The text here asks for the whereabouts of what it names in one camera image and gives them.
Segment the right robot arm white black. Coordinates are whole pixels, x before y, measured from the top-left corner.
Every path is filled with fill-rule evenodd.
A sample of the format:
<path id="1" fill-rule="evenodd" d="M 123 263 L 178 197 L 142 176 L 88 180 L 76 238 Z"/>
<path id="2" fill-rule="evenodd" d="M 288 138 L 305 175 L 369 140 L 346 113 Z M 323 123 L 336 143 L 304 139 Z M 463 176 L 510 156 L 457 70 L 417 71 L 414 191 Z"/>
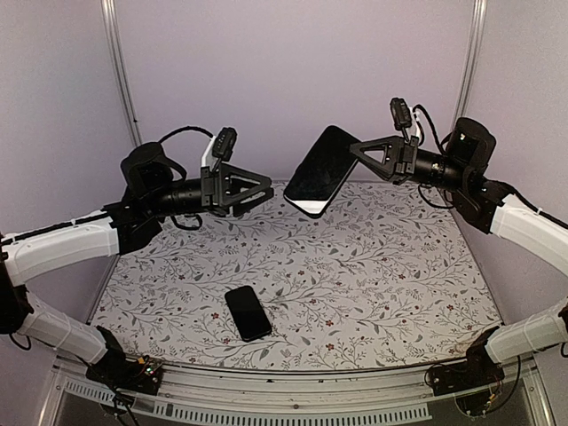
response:
<path id="1" fill-rule="evenodd" d="M 566 223 L 531 204 L 514 186 L 484 176 L 495 147 L 495 137 L 483 124 L 461 117 L 442 154 L 398 136 L 358 142 L 350 151 L 387 182 L 413 181 L 448 191 L 466 223 L 511 241 L 566 273 Z M 566 341 L 567 301 L 562 299 L 527 319 L 483 333 L 468 348 L 459 379 L 465 386 L 477 387 L 492 374 L 493 365 Z"/>

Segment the large black phone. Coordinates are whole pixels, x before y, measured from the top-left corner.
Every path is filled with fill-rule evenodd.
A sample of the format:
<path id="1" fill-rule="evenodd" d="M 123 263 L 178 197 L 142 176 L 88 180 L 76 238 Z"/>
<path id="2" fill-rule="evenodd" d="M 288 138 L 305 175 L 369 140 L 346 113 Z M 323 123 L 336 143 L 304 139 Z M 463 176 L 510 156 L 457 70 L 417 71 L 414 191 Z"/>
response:
<path id="1" fill-rule="evenodd" d="M 347 131 L 327 126 L 296 168 L 284 199 L 308 217 L 321 217 L 356 166 L 351 147 L 359 142 Z"/>

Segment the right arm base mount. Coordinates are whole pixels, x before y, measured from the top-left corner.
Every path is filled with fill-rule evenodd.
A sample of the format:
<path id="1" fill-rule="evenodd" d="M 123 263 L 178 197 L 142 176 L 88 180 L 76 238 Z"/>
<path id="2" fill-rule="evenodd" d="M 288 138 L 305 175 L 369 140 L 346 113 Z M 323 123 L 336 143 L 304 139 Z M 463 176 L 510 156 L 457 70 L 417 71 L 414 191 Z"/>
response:
<path id="1" fill-rule="evenodd" d="M 435 396 L 467 391 L 497 383 L 505 378 L 501 363 L 489 357 L 485 345 L 497 327 L 480 334 L 466 350 L 465 360 L 456 364 L 433 364 L 424 375 L 424 382 Z"/>

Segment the small black phone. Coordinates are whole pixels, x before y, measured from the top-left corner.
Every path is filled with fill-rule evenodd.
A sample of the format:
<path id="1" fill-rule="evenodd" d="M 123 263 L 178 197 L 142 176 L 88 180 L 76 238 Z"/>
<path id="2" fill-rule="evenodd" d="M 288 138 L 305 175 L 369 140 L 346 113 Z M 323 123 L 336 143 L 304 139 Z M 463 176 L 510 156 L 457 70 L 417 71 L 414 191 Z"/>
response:
<path id="1" fill-rule="evenodd" d="M 251 286 L 226 292 L 225 302 L 243 342 L 252 342 L 272 333 L 272 324 Z"/>

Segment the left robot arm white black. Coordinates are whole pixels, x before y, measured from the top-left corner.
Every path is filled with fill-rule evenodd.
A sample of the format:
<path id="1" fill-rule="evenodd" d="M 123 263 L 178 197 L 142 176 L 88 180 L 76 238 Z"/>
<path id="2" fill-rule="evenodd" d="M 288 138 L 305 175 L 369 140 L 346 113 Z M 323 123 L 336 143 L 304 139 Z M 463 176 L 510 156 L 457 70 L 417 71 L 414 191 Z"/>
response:
<path id="1" fill-rule="evenodd" d="M 36 339 L 97 366 L 113 385 L 132 376 L 130 362 L 108 331 L 87 326 L 31 294 L 28 281 L 92 258 L 145 248 L 165 218 L 203 213 L 239 217 L 273 196 L 269 177 L 229 164 L 231 144 L 212 138 L 198 178 L 167 157 L 162 143 L 136 147 L 121 163 L 122 199 L 89 215 L 1 239 L 1 332 Z"/>

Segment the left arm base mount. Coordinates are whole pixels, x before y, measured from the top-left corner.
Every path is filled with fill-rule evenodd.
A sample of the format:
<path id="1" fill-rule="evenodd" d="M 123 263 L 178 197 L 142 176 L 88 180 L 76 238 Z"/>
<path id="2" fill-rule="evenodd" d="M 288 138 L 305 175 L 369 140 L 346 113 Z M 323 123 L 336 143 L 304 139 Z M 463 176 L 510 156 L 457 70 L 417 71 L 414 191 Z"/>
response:
<path id="1" fill-rule="evenodd" d="M 156 396 L 162 383 L 163 362 L 149 355 L 128 359 L 122 346 L 109 330 L 101 326 L 96 326 L 96 329 L 104 338 L 106 353 L 100 361 L 88 365 L 86 378 L 105 384 L 111 390 L 135 391 Z"/>

